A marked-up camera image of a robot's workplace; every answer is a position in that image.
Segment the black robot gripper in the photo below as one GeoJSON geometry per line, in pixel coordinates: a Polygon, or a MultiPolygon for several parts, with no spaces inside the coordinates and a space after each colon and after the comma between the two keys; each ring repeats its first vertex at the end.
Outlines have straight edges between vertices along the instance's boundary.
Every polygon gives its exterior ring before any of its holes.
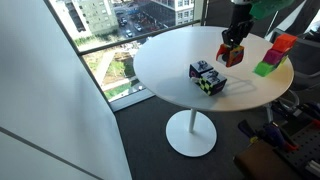
{"type": "Polygon", "coordinates": [[[231,17],[231,24],[228,30],[222,31],[223,43],[231,46],[231,38],[234,38],[234,45],[239,46],[243,39],[249,34],[253,27],[253,16],[250,14],[252,5],[235,4],[231,17]]]}

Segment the robot arm with green cover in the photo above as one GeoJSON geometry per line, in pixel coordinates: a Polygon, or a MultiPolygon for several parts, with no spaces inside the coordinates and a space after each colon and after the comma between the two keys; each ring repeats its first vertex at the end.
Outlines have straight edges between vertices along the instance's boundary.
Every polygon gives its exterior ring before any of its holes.
{"type": "Polygon", "coordinates": [[[239,46],[257,20],[282,10],[294,0],[230,0],[233,12],[229,27],[222,32],[223,43],[234,48],[239,46]]]}

